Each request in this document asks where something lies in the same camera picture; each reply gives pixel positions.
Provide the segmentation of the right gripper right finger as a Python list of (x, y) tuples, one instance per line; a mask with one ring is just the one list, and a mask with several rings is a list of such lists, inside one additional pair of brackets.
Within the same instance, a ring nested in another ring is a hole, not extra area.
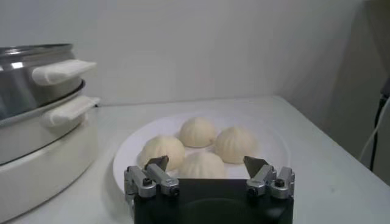
[(277, 170), (264, 159), (245, 156), (243, 162), (250, 176), (246, 181), (248, 196), (270, 194), (279, 200), (294, 197), (295, 173), (292, 168), (282, 167), (277, 174)]

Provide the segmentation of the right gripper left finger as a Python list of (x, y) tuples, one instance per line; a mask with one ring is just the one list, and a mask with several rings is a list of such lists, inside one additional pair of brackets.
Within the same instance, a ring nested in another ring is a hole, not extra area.
[(150, 159), (141, 169), (138, 166), (129, 166), (124, 171), (124, 194), (126, 201), (132, 201), (136, 196), (152, 198), (157, 190), (169, 197), (180, 194), (179, 180), (170, 177), (166, 172), (169, 162), (167, 155)]

